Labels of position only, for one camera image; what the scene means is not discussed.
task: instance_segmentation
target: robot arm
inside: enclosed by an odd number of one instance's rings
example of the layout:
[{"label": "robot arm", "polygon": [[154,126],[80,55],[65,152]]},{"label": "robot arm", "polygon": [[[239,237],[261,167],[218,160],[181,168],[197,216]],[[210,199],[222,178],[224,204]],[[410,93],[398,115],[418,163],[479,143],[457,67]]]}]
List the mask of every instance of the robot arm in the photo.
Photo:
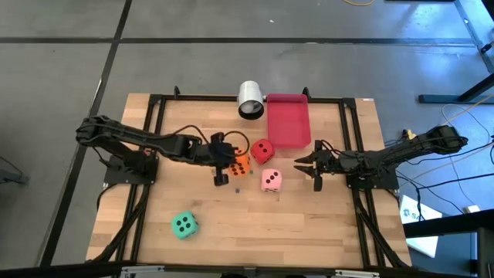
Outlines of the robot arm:
[{"label": "robot arm", "polygon": [[172,161],[216,168],[216,185],[228,183],[222,169],[235,162],[235,149],[223,142],[223,133],[213,134],[211,143],[203,144],[202,139],[186,134],[156,135],[137,128],[125,126],[106,116],[88,117],[77,129],[77,141],[86,147],[101,147],[123,161],[130,170],[137,173],[148,171],[149,159],[143,151],[132,151],[122,142],[157,151]]},{"label": "robot arm", "polygon": [[454,127],[449,126],[434,127],[414,139],[380,151],[338,151],[331,147],[325,150],[324,142],[316,141],[312,154],[295,160],[312,166],[296,165],[295,168],[315,178],[315,191],[322,188],[320,174],[323,173],[345,174],[361,181],[369,181],[372,188],[380,188],[379,181],[389,183],[387,178],[395,175],[394,169],[400,163],[431,153],[454,154],[467,141],[467,138],[458,135]]}]

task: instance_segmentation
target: concrete floor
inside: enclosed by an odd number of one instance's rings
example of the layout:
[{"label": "concrete floor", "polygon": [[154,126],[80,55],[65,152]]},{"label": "concrete floor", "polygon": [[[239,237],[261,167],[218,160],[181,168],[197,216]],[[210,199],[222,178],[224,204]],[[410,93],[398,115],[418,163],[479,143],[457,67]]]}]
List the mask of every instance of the concrete floor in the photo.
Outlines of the concrete floor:
[{"label": "concrete floor", "polygon": [[[480,0],[461,2],[487,42],[494,24]],[[0,37],[113,37],[123,6],[123,0],[5,0]],[[452,3],[134,0],[123,37],[174,36],[469,38]],[[1,269],[36,264],[76,147],[74,130],[87,115],[108,49],[107,44],[0,44],[0,155],[31,176],[25,187],[0,186]],[[441,105],[418,104],[417,95],[462,93],[488,74],[473,46],[120,45],[100,112],[119,119],[128,93],[171,93],[177,85],[185,94],[235,94],[242,81],[256,80],[265,93],[299,93],[307,86],[317,97],[373,97],[384,139],[390,140],[403,128],[421,133],[444,122]],[[459,111],[445,108],[449,116]],[[472,112],[494,133],[491,106]],[[453,124],[470,138],[466,150],[487,142],[470,116]],[[400,171],[414,177],[445,162],[403,164]],[[457,164],[460,177],[493,169],[487,151]],[[84,260],[103,175],[89,151],[54,263]],[[430,185],[453,178],[450,166],[418,181]],[[494,209],[494,178],[462,186],[481,209]],[[471,205],[458,183],[435,192],[460,208]],[[401,193],[416,196],[410,185]],[[428,192],[422,198],[432,208],[458,214]]]}]

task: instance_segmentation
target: wooden table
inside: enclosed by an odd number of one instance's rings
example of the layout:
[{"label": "wooden table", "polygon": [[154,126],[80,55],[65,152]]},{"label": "wooden table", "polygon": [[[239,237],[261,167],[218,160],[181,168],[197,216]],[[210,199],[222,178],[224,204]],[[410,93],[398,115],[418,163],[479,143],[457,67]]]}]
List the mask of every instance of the wooden table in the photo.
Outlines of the wooden table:
[{"label": "wooden table", "polygon": [[[142,128],[149,94],[132,93],[127,98],[122,123]],[[372,99],[357,99],[357,112],[366,150],[384,147],[376,107]],[[310,103],[312,139],[326,139],[344,149],[338,106]],[[157,111],[151,126],[154,127]],[[162,134],[195,124],[206,137],[219,131],[239,130],[251,143],[267,138],[267,113],[259,120],[243,120],[234,102],[168,100]],[[351,120],[350,136],[354,139]],[[185,133],[197,135],[189,129]],[[240,148],[238,136],[228,141]],[[211,168],[177,163],[160,158],[156,183],[151,187],[139,263],[210,266],[301,266],[361,268],[356,218],[350,190],[343,175],[324,175],[323,190],[313,191],[313,180],[293,168],[293,160],[310,154],[313,144],[299,150],[276,150],[263,166],[254,163],[254,174],[230,176],[230,183],[215,187]],[[283,174],[283,190],[260,190],[263,168]],[[101,200],[87,259],[99,255],[124,217],[129,185],[118,185]],[[373,190],[382,234],[402,260],[410,263],[396,200],[384,190]],[[199,233],[179,240],[171,230],[171,220],[179,212],[191,210],[200,224]],[[124,258],[130,255],[133,231],[127,238]],[[374,244],[367,230],[371,262]]]}]

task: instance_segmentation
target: pink tray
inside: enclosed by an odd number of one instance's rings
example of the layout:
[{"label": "pink tray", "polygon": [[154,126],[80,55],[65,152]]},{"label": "pink tray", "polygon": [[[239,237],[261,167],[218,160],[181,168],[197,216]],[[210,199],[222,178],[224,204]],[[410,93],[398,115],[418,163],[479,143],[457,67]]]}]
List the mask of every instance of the pink tray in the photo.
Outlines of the pink tray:
[{"label": "pink tray", "polygon": [[307,96],[268,95],[268,140],[277,148],[302,148],[310,143]]}]

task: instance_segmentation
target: desk leg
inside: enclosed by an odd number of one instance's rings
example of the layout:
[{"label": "desk leg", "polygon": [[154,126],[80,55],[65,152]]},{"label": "desk leg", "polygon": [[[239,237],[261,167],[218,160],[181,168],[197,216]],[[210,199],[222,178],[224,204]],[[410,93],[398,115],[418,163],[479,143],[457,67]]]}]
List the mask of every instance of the desk leg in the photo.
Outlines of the desk leg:
[{"label": "desk leg", "polygon": [[[455,95],[432,95],[425,94],[418,96],[419,103],[457,103],[474,104],[484,99],[480,95],[494,86],[494,73],[477,83],[471,89],[459,96]],[[482,104],[494,104],[494,98],[482,102]]]}]

